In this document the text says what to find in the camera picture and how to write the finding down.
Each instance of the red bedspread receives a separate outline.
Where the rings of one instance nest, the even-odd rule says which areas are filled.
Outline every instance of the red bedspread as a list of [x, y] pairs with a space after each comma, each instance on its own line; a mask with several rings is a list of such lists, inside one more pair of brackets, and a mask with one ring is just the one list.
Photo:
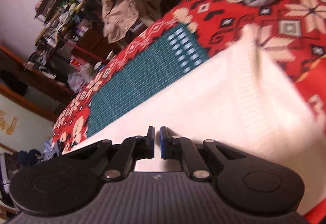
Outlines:
[[[278, 61], [324, 126], [325, 19], [326, 0], [278, 0], [261, 8], [247, 7], [242, 0], [185, 0], [136, 38], [76, 96], [58, 118], [53, 140], [65, 142], [67, 150], [84, 141], [92, 95], [178, 22], [188, 25], [209, 57], [237, 40], [244, 25], [257, 24], [258, 44]], [[307, 214], [307, 219], [318, 223], [324, 212], [326, 202]]]

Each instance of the wall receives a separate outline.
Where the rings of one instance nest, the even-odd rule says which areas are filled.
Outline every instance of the wall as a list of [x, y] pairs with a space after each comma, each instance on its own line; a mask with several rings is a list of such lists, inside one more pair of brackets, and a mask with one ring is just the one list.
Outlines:
[[52, 136], [52, 127], [51, 121], [0, 95], [0, 142], [2, 144], [17, 151], [38, 149], [42, 152], [44, 141]]
[[43, 23], [34, 19], [39, 0], [0, 0], [0, 42], [22, 59], [36, 50], [34, 41]]

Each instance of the square pattern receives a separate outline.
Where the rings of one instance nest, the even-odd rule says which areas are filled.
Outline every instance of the square pattern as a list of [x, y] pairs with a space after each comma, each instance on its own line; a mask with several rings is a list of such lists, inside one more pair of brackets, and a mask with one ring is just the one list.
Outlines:
[[92, 97], [88, 137], [208, 60], [186, 26], [179, 24], [141, 52]]

